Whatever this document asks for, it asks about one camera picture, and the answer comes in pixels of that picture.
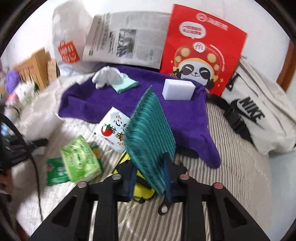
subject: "white sponge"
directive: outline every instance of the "white sponge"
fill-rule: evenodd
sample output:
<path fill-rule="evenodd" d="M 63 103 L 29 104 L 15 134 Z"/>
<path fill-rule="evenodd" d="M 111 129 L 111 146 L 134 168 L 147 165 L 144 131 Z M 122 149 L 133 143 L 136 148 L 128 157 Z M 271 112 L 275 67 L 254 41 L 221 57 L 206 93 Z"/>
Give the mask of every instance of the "white sponge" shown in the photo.
<path fill-rule="evenodd" d="M 185 80 L 166 79 L 163 86 L 165 100 L 191 100 L 195 85 Z"/>

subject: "newspaper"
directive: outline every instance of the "newspaper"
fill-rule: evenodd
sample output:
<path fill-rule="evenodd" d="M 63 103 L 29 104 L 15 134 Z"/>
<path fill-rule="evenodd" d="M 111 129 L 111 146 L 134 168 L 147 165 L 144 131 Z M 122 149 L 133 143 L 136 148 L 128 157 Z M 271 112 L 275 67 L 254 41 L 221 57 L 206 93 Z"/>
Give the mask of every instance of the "newspaper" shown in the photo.
<path fill-rule="evenodd" d="M 96 15 L 82 60 L 160 68 L 170 14 L 118 12 Z"/>

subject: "panda face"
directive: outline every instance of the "panda face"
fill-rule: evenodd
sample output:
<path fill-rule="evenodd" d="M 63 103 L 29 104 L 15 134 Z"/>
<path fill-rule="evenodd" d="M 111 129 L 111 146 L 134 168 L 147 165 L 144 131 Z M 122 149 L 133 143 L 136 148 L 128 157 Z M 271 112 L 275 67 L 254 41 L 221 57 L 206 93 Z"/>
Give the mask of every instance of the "panda face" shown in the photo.
<path fill-rule="evenodd" d="M 198 61 L 185 62 L 179 66 L 179 70 L 182 70 L 181 79 L 191 79 L 203 86 L 212 79 L 214 74 L 211 67 Z"/>

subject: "green knitted cloth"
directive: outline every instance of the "green knitted cloth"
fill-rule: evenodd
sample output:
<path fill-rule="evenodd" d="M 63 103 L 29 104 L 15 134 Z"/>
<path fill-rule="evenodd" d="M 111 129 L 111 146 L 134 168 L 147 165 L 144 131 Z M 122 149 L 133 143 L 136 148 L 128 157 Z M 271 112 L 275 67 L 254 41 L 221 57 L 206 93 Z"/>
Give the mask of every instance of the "green knitted cloth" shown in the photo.
<path fill-rule="evenodd" d="M 162 155 L 175 159 L 176 142 L 165 118 L 159 99 L 150 87 L 141 97 L 124 136 L 131 161 L 154 188 L 163 195 L 165 179 Z"/>

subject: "nike bag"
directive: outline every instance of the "nike bag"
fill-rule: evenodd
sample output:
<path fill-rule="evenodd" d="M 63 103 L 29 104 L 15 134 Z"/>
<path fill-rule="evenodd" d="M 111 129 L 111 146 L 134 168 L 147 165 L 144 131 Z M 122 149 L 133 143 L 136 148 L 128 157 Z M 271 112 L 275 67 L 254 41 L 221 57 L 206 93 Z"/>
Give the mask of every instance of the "nike bag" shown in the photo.
<path fill-rule="evenodd" d="M 296 143 L 296 111 L 277 84 L 241 58 L 221 97 L 244 120 L 261 154 L 289 152 Z"/>
<path fill-rule="evenodd" d="M 61 76 L 96 72 L 98 63 L 82 61 L 92 17 L 79 0 L 65 2 L 52 16 L 52 44 Z"/>

